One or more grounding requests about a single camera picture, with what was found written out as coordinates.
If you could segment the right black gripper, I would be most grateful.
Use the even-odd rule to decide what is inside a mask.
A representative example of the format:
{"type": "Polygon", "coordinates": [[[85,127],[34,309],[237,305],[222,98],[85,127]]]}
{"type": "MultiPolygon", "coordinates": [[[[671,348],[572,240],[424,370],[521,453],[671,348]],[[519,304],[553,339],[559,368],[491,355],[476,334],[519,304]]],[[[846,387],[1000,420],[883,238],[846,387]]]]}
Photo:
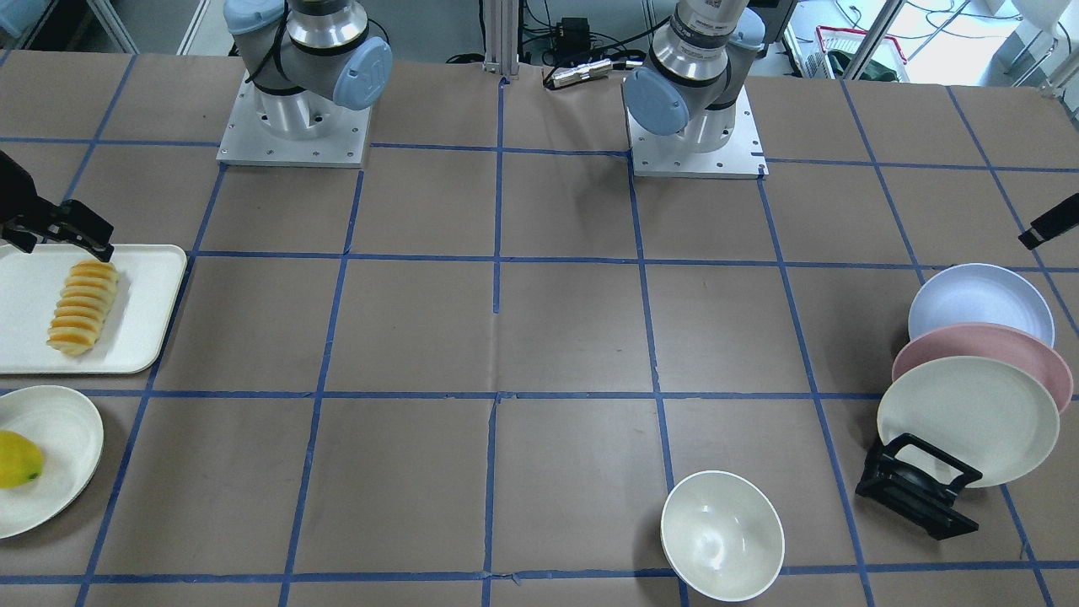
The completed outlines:
{"type": "Polygon", "coordinates": [[[1,223],[3,239],[24,253],[32,253],[41,239],[70,244],[97,261],[113,256],[115,227],[81,201],[54,204],[39,196],[35,180],[19,163],[1,153],[1,223]]]}

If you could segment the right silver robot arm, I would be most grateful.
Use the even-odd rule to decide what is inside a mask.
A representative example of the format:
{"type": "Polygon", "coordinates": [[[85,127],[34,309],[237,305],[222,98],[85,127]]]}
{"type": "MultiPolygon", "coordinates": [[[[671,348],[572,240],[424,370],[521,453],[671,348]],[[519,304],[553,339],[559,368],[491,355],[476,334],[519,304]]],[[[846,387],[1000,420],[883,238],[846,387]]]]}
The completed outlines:
{"type": "MultiPolygon", "coordinates": [[[[223,17],[246,77],[218,162],[267,168],[361,168],[371,108],[388,85],[390,43],[358,1],[227,1],[223,17]]],[[[113,226],[82,202],[39,195],[30,173],[3,155],[3,242],[31,253],[42,239],[100,261],[113,226]]]]}

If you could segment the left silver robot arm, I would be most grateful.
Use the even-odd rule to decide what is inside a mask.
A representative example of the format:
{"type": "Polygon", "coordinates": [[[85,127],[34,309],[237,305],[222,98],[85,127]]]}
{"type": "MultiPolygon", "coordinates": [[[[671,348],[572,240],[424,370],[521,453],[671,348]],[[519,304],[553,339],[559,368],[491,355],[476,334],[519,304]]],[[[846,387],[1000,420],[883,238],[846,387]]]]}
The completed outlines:
{"type": "Polygon", "coordinates": [[[751,79],[748,40],[721,20],[699,32],[711,1],[677,6],[643,67],[625,81],[628,115],[663,141],[694,119],[733,111],[749,88],[776,166],[768,176],[637,183],[648,254],[724,259],[755,253],[765,210],[798,259],[900,261],[906,245],[937,261],[979,247],[1022,252],[1005,211],[1013,204],[1037,235],[1063,205],[1076,220],[1076,133],[1028,89],[751,79]]]}

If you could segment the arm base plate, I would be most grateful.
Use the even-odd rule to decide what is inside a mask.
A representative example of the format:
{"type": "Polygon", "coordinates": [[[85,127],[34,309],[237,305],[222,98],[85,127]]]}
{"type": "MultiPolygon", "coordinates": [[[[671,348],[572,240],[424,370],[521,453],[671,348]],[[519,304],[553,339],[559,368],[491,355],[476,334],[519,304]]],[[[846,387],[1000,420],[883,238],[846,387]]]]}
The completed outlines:
{"type": "Polygon", "coordinates": [[[270,95],[240,84],[218,146],[230,166],[360,169],[371,110],[352,110],[303,91],[270,95]]]}
{"type": "Polygon", "coordinates": [[[706,110],[674,135],[645,130],[630,111],[625,123],[636,176],[757,180],[770,173],[746,88],[735,105],[706,110]]]}

